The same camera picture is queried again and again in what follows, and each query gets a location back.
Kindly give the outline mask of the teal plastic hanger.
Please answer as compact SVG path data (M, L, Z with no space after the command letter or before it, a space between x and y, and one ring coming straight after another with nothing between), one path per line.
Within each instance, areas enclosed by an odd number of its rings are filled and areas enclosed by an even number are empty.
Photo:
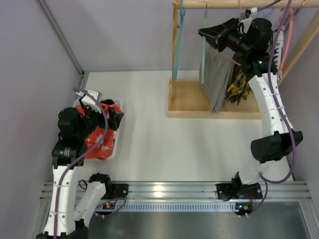
M180 16L180 22L177 25L178 28L178 35L177 35L177 43L176 43L176 49L175 49L175 59L174 59L174 65L173 65L173 72L172 72L172 79L177 79L178 74L178 65L179 65L179 52L180 52L180 44L181 44L181 36L182 36L182 30L183 30L183 22L185 17L185 9L182 7L183 0L179 1L179 16Z

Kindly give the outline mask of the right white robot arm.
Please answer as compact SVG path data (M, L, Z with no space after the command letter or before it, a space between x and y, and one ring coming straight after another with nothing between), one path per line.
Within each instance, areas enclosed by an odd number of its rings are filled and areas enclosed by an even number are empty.
M252 158L235 174L230 183L217 184L218 199L263 199L260 180L274 184L263 173L288 154L295 155L303 140L301 131L291 125L280 96L277 67L268 43L273 36L272 24L264 18L251 21L247 31L239 19L198 30L207 43L222 52L225 48L240 56L243 73L247 77L257 101L263 126L263 137L251 142Z

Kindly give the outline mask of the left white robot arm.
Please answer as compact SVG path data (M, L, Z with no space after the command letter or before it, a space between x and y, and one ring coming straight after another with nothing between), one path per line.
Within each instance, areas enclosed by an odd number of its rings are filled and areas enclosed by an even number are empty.
M86 239L89 224L101 199L114 202L117 192L109 175L93 174L79 203L76 192L85 159L106 160L113 153L116 131L124 116L111 99L95 111L83 98L58 114L58 141L52 151L53 191L50 211L38 239Z

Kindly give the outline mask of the grey trousers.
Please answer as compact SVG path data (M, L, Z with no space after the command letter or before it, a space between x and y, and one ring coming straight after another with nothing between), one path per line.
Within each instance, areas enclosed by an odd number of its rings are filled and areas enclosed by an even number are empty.
M234 62L228 52L218 52L209 45L206 46L205 53L204 84L200 83L199 73L200 88L210 103L209 110L217 113L224 102Z

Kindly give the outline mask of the light pink hanger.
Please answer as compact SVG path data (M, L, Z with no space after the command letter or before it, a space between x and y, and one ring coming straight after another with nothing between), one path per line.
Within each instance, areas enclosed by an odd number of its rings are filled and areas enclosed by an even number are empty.
M239 5L238 19L241 20L241 16L242 16L242 13L243 13L242 1L241 0L238 0L238 5Z

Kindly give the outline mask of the white black printed trousers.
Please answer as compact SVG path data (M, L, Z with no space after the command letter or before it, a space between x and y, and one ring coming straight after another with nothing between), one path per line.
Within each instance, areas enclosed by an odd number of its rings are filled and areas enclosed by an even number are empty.
M277 35L277 32L279 32L279 36L276 42L274 42L275 37ZM269 53L271 53L271 49L273 45L275 46L274 50L274 56L273 56L273 61L274 64L277 68L277 72L279 71L279 67L281 64L282 56L283 56L283 50L284 50L284 32L285 32L285 27L282 26L280 29L275 29L273 33L273 38L270 41L270 47L269 47Z

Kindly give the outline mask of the yellow camouflage trousers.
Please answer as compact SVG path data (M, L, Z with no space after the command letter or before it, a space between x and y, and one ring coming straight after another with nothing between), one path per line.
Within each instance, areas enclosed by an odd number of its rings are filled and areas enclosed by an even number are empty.
M233 55L234 67L231 78L227 84L225 100L228 103L239 105L241 101L248 99L251 88L247 77L242 71L240 57L237 53Z

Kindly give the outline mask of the pink plastic hanger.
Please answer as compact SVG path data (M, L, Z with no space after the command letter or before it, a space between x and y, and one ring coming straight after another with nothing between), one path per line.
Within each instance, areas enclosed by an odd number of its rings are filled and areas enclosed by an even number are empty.
M277 72L277 77L278 80L282 79L282 75L283 75L283 67L288 55L288 50L290 48L290 44L291 44L291 39L292 39L292 34L293 34L293 28L294 28L294 9L290 8L290 16L289 16L289 28L288 28L288 33L287 33L287 39L285 41L285 45L284 45L284 50L283 50L283 54L281 57L281 61L280 61L280 65L278 68L278 72Z

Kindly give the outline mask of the white perforated plastic basket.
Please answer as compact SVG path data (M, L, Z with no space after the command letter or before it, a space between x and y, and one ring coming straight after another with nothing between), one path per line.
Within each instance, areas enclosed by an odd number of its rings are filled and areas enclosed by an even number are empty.
M115 106L116 112L121 111L123 113L123 101L118 97L111 97L111 100L117 105ZM84 110L80 110L80 103L79 99L76 99L72 105L73 107L77 108L82 114ZM86 139L86 143L88 145L88 150L91 149L95 143L99 141L104 133L104 129L97 128L89 137ZM95 148L91 153L85 156L86 160L92 161L106 161L110 160L115 157L117 144L120 134L120 127L116 131L109 129L107 132L106 137L104 138L103 142Z

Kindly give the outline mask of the wooden clothes rack frame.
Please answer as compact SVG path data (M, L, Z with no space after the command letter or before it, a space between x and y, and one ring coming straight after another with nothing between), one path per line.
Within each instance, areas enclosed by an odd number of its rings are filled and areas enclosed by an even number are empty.
M261 117L254 94L250 94L247 100L239 104L225 101L226 86L231 79L234 68L234 64L227 56L221 53L217 54L216 72L208 70L206 65L202 63L199 80L177 78L182 33L180 7L203 9L204 2L202 0L175 0L172 6L172 79L169 81L167 116L186 119L259 120ZM213 92L220 97L218 112L212 111L210 98L205 92L209 84L216 87Z

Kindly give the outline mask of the aluminium mounting rail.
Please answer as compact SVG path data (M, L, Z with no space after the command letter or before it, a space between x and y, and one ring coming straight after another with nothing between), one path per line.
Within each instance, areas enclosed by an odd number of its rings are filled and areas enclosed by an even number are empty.
M220 182L113 182L112 197L124 196L131 201L218 201ZM308 186L302 181L269 184L267 202L310 201Z

